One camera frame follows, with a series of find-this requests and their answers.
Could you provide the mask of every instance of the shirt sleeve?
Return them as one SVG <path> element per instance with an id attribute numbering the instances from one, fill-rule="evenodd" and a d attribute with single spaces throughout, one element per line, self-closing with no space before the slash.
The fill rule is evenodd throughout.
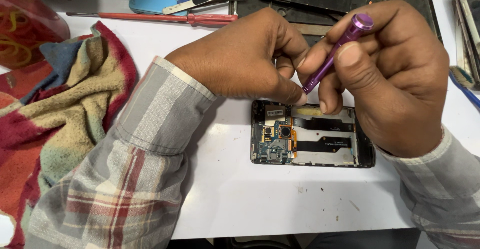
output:
<path id="1" fill-rule="evenodd" d="M 480 247 L 480 159 L 446 129 L 432 152 L 398 158 L 381 151 L 402 180 L 411 220 L 438 248 Z"/>
<path id="2" fill-rule="evenodd" d="M 184 152 L 215 96 L 156 57 L 123 114 L 37 203 L 26 248 L 165 248 L 187 171 Z"/>

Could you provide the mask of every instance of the colorful cloth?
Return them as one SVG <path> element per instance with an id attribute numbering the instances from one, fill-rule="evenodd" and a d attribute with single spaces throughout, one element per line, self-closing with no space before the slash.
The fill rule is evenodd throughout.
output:
<path id="1" fill-rule="evenodd" d="M 80 164 L 105 137 L 128 98 L 136 70 L 101 22 L 93 35 L 42 47 L 45 61 L 0 75 L 0 213 L 25 244 L 39 197 Z"/>

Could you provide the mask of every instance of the blue brush handle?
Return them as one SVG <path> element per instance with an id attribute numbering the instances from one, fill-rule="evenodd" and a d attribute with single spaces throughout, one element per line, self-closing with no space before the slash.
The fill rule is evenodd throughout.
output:
<path id="1" fill-rule="evenodd" d="M 461 86 L 460 83 L 453 76 L 452 72 L 449 72 L 449 74 L 453 84 L 455 84 L 455 86 L 457 86 L 463 92 L 463 94 L 465 94 L 465 96 L 472 102 L 472 104 L 480 110 L 480 100 L 469 89 Z"/>

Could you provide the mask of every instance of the plastic container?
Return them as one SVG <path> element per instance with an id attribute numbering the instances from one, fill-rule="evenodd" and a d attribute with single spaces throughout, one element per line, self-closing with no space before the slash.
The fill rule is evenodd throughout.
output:
<path id="1" fill-rule="evenodd" d="M 0 0 L 0 65 L 15 70 L 39 62 L 41 44 L 68 38 L 65 21 L 41 0 Z"/>

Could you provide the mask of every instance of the black ribbon cable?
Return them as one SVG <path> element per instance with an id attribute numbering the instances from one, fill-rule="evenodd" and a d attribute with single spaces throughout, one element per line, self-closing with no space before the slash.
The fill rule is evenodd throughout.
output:
<path id="1" fill-rule="evenodd" d="M 350 137 L 324 136 L 319 141 L 297 141 L 297 151 L 337 152 L 340 148 L 351 148 Z"/>
<path id="2" fill-rule="evenodd" d="M 312 118 L 311 120 L 306 120 L 303 118 L 293 117 L 293 126 L 302 127 L 307 130 L 353 133 L 353 123 L 343 123 L 342 120 L 337 119 Z"/>

